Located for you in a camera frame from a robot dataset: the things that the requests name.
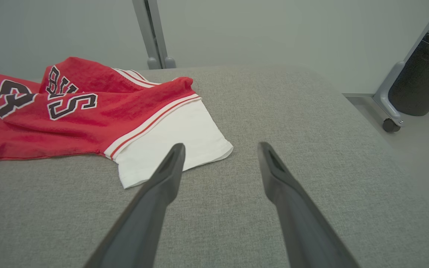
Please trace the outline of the red jersey with white sleeves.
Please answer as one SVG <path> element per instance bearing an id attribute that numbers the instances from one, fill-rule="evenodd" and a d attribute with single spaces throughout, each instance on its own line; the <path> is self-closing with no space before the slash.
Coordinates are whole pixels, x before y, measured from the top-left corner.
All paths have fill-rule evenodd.
<path id="1" fill-rule="evenodd" d="M 153 83 L 77 57 L 48 66 L 41 83 L 0 74 L 0 161 L 97 154 L 117 163 L 129 188 L 174 144 L 185 146 L 183 170 L 223 160 L 233 145 L 192 83 Z"/>

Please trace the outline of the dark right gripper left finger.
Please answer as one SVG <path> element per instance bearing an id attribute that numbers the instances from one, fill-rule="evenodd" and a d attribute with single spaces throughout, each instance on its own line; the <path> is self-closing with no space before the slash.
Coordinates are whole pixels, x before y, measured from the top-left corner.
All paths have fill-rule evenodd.
<path id="1" fill-rule="evenodd" d="M 185 146 L 173 145 L 85 268 L 153 268 L 166 209 L 177 197 L 184 161 Z"/>

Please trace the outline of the grey partition post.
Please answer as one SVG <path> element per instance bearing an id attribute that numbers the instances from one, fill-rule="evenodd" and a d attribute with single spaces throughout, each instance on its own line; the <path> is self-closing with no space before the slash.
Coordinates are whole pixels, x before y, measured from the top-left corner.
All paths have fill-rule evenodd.
<path id="1" fill-rule="evenodd" d="M 131 0 L 136 13 L 139 28 L 148 54 L 147 64 L 150 70 L 162 68 L 161 58 L 150 13 L 148 0 Z"/>
<path id="2" fill-rule="evenodd" d="M 174 58 L 170 57 L 167 52 L 165 36 L 163 35 L 161 15 L 157 0 L 147 0 L 150 10 L 150 17 L 153 26 L 153 35 L 156 40 L 157 52 L 162 68 L 176 68 Z"/>

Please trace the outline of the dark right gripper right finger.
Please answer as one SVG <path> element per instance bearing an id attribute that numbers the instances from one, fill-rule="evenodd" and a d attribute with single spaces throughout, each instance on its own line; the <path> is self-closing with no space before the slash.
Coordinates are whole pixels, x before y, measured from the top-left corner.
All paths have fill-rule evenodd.
<path id="1" fill-rule="evenodd" d="M 264 192 L 275 205 L 290 268 L 360 268 L 274 148 L 258 144 Z"/>

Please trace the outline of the black waste bin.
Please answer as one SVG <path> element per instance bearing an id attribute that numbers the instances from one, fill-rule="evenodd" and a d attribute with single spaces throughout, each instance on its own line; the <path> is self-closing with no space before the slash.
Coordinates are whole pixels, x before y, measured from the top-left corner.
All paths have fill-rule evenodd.
<path id="1" fill-rule="evenodd" d="M 429 31 L 407 60 L 388 98 L 401 113 L 422 117 L 429 112 Z"/>

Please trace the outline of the grey partition leg with caster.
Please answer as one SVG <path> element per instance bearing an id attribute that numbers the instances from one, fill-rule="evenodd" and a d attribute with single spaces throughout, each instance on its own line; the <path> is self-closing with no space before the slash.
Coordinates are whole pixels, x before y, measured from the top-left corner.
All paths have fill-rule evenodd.
<path id="1" fill-rule="evenodd" d="M 389 92 L 394 85 L 397 78 L 400 76 L 402 70 L 405 67 L 405 64 L 407 63 L 408 59 L 412 56 L 413 52 L 417 48 L 417 46 L 421 43 L 423 37 L 426 35 L 427 31 L 429 30 L 429 22 L 427 23 L 426 27 L 422 30 L 420 36 L 415 41 L 415 44 L 412 46 L 410 51 L 407 53 L 407 56 L 399 62 L 397 62 L 384 81 L 381 83 L 380 87 L 376 91 L 376 93 L 373 95 L 372 99 L 375 101 L 375 103 L 383 110 L 383 112 L 386 113 L 388 116 L 382 124 L 382 128 L 387 133 L 395 133 L 398 132 L 401 127 L 403 127 L 404 121 L 402 120 L 400 112 L 392 105 L 390 99 L 389 99 Z"/>

